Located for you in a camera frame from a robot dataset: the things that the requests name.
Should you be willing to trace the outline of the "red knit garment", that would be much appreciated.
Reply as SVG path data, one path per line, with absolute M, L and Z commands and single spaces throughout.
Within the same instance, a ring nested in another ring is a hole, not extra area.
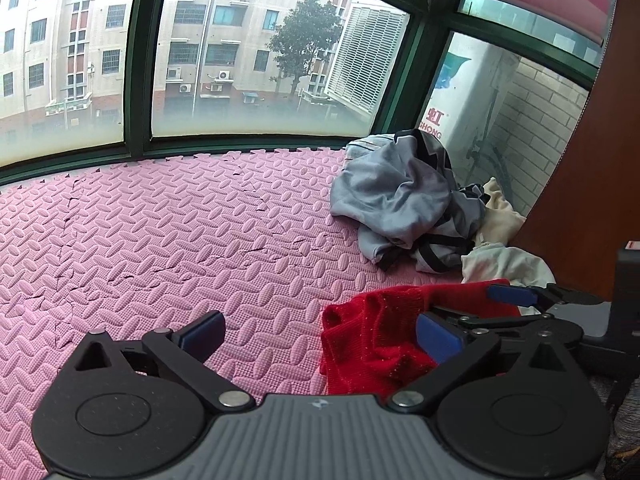
M 326 392 L 388 398 L 436 367 L 416 343 L 416 320 L 431 307 L 479 318 L 519 316 L 513 304 L 490 299 L 492 281 L 400 285 L 363 292 L 322 312 L 320 372 Z

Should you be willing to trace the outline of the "cream white garment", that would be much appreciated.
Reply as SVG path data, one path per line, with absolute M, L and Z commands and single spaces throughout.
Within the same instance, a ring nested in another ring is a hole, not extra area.
M 495 177 L 483 186 L 489 200 L 485 217 L 474 238 L 474 248 L 461 258 L 462 282 L 507 280 L 515 286 L 544 287 L 555 277 L 543 258 L 510 246 L 526 218 L 506 200 Z

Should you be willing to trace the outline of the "brown wooden cabinet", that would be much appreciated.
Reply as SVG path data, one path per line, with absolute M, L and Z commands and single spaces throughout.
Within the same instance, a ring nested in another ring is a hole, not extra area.
M 611 298 L 617 253 L 639 237 L 639 0 L 617 0 L 582 118 L 515 246 L 564 286 Z

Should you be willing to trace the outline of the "pink foam floor mat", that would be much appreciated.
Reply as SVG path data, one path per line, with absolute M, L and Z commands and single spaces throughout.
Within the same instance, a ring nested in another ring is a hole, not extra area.
M 319 394 L 321 313 L 360 292 L 423 285 L 382 271 L 329 212 L 340 151 L 134 162 L 1 192 L 1 474 L 43 474 L 30 421 L 90 330 L 138 339 L 220 311 L 210 366 L 253 396 Z

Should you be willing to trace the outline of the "grey crumpled garment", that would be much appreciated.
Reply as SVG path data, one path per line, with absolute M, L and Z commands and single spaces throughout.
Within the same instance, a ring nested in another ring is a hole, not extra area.
M 446 148 L 420 129 L 374 134 L 346 146 L 330 191 L 330 213 L 358 223 L 358 247 L 386 270 L 448 273 L 474 248 L 489 196 L 458 185 Z

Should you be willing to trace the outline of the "dark green window frame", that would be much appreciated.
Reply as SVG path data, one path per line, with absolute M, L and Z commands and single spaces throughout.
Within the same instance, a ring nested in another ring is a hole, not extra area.
M 1 0 L 1 180 L 413 127 L 500 167 L 506 96 L 562 96 L 569 136 L 606 36 L 501 0 Z

